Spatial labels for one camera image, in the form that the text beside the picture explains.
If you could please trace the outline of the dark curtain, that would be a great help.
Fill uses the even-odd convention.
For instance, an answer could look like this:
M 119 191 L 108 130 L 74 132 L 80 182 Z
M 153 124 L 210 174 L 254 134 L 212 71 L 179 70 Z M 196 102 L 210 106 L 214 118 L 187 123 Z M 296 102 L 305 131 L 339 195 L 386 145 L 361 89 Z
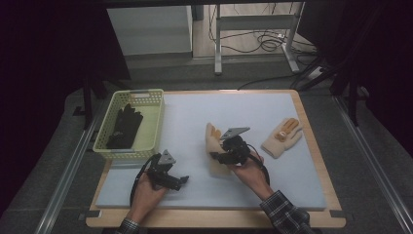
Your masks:
M 413 0 L 310 0 L 298 33 L 332 66 L 357 51 L 343 78 L 413 157 Z
M 130 76 L 102 0 L 0 0 L 0 215 L 47 147 L 67 96 Z

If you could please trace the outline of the white cabinet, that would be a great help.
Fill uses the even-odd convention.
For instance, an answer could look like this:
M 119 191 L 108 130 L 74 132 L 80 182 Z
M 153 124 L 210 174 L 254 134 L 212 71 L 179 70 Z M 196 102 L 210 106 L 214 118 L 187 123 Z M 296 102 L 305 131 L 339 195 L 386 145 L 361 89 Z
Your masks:
M 108 9 L 124 56 L 190 53 L 190 6 Z

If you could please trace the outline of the white power strip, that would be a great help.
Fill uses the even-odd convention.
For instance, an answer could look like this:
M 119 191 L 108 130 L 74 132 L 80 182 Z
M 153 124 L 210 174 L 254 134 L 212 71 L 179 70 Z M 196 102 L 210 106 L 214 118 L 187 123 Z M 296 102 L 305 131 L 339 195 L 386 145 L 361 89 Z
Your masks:
M 317 68 L 315 68 L 309 75 L 308 75 L 308 79 L 309 80 L 314 80 L 316 78 L 318 78 L 322 73 L 323 73 L 324 69 L 321 66 L 318 66 Z

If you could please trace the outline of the pale green plastic basket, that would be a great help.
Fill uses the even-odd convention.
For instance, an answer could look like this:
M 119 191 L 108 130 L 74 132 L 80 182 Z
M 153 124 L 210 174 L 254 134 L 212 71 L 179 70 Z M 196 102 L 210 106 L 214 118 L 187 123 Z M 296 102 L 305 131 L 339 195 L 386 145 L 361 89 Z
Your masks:
M 135 132 L 132 145 L 127 148 L 107 146 L 114 133 L 120 110 L 129 105 L 143 119 Z M 117 91 L 113 94 L 94 142 L 93 151 L 105 159 L 146 159 L 159 151 L 164 119 L 164 91 L 162 89 Z

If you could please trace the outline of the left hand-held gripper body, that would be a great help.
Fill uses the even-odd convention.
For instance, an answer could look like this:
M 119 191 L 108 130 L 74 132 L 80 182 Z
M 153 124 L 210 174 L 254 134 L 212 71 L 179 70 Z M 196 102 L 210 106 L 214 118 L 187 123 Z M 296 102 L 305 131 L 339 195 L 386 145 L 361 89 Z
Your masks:
M 179 184 L 179 179 L 169 175 L 169 170 L 176 160 L 167 150 L 153 156 L 147 174 L 155 189 L 160 186 L 169 188 L 173 184 Z

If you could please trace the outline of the person's right hand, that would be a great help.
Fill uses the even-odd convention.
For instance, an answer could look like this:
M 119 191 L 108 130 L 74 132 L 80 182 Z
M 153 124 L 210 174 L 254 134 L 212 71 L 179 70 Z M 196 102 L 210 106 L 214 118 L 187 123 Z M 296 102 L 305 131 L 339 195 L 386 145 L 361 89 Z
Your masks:
M 254 160 L 248 158 L 243 165 L 228 165 L 227 168 L 249 187 L 261 201 L 268 199 L 274 193 L 267 183 L 265 174 Z

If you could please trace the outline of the beige fluffy glove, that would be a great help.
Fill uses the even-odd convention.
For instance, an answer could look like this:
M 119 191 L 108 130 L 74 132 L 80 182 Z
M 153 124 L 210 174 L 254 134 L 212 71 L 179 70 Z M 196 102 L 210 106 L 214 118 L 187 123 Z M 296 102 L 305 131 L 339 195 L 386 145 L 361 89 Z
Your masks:
M 213 153 L 224 153 L 225 150 L 221 147 L 221 132 L 215 128 L 211 123 L 206 124 L 206 155 L 209 160 L 209 172 L 212 176 L 229 176 L 231 171 L 226 165 L 220 164 L 217 159 L 212 157 Z
M 302 125 L 295 118 L 283 119 L 261 144 L 261 148 L 273 158 L 294 146 L 302 137 Z

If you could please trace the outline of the aluminium rail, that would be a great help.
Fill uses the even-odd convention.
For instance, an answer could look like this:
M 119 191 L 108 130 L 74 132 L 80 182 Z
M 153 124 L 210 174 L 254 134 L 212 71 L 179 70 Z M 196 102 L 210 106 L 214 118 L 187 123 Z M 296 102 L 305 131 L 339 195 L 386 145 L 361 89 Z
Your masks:
M 90 125 L 85 130 L 83 130 L 82 135 L 76 144 L 74 152 L 69 157 L 69 161 L 63 170 L 52 198 L 50 199 L 48 206 L 43 212 L 43 215 L 40 218 L 34 234 L 52 233 L 58 214 L 72 185 L 73 179 L 78 172 L 84 154 L 88 149 L 89 142 L 94 135 L 95 128 L 101 120 L 101 115 L 104 112 L 105 104 L 106 102 L 104 100 L 100 100 L 97 103 L 97 107 L 94 109 L 94 117 Z
M 347 128 L 354 138 L 357 147 L 359 148 L 369 170 L 371 171 L 383 195 L 385 196 L 404 234 L 413 234 L 413 215 L 407 209 L 401 196 L 389 180 L 375 153 L 365 139 L 362 131 L 350 118 L 348 114 L 349 109 L 346 103 L 340 97 L 333 97 L 332 99 L 338 106 L 340 114 Z

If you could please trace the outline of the white metal desk frame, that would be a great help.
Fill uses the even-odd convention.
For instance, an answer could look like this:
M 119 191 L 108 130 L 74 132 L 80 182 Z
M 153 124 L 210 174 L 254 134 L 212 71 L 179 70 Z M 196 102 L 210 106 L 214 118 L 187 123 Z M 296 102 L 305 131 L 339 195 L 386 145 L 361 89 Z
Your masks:
M 220 33 L 222 31 L 234 30 L 262 30 L 262 29 L 286 29 L 289 31 L 287 39 L 282 43 L 282 51 L 286 57 L 289 67 L 293 73 L 299 72 L 298 64 L 291 52 L 291 45 L 294 39 L 301 13 L 304 7 L 303 2 L 299 2 L 294 13 L 288 15 L 264 15 L 264 16 L 226 16 L 220 14 L 220 5 L 216 5 L 215 24 L 215 53 L 214 53 L 214 73 L 222 73 L 222 53 Z

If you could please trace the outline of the person's left hand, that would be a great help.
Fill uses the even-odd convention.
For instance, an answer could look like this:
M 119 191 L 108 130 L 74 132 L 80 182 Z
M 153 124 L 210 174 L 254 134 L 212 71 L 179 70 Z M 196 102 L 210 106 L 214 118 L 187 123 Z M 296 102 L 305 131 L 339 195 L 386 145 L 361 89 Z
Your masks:
M 149 180 L 143 178 L 139 181 L 133 197 L 131 209 L 127 218 L 133 222 L 140 223 L 161 202 L 169 190 L 161 187 L 154 190 Z

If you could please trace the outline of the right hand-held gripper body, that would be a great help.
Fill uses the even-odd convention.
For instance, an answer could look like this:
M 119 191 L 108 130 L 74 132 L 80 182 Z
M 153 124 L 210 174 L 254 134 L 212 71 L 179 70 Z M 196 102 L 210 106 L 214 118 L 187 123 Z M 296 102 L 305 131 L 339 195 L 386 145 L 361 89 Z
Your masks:
M 249 127 L 230 128 L 220 138 L 222 140 L 222 148 L 225 150 L 226 156 L 219 159 L 231 159 L 234 164 L 244 164 L 250 154 L 250 150 L 246 142 L 241 138 L 241 134 L 248 131 Z

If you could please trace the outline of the white foam mat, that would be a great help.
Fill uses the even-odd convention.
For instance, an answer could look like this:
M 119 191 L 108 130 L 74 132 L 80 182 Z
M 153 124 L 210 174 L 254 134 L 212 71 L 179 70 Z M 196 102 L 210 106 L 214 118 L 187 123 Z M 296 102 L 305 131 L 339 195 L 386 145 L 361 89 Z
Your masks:
M 271 130 L 298 110 L 290 94 L 167 94 L 159 151 L 176 160 L 173 176 L 189 176 L 179 191 L 162 200 L 165 209 L 256 209 L 258 197 L 231 172 L 212 176 L 206 154 L 205 129 L 211 123 L 221 131 L 249 127 L 242 135 L 259 147 Z M 113 160 L 96 204 L 100 208 L 126 208 L 132 184 L 146 159 Z

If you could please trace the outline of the black metal stand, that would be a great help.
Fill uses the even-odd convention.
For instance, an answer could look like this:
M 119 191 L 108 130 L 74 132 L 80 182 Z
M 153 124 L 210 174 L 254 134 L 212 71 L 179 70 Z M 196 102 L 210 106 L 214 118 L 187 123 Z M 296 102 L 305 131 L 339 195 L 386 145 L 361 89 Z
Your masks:
M 86 130 L 93 120 L 93 106 L 92 106 L 92 93 L 98 99 L 105 99 L 108 96 L 108 90 L 106 89 L 104 82 L 107 81 L 112 85 L 120 88 L 121 90 L 130 90 L 131 87 L 127 86 L 123 82 L 110 78 L 107 75 L 86 75 L 83 79 L 83 100 L 84 100 L 84 113 Z
M 302 71 L 296 73 L 297 78 L 290 85 L 292 90 L 301 92 L 307 91 L 313 88 L 315 85 L 321 83 L 327 78 L 336 75 L 333 83 L 331 84 L 329 91 L 333 96 L 341 96 L 345 89 L 348 88 L 347 97 L 347 114 L 352 123 L 357 127 L 357 78 L 353 72 L 354 63 L 350 58 L 344 58 L 338 64 L 327 69 L 318 77 L 309 81 L 306 84 L 299 85 L 299 83 L 308 77 L 318 66 L 324 61 L 323 57 L 317 57 L 310 62 Z

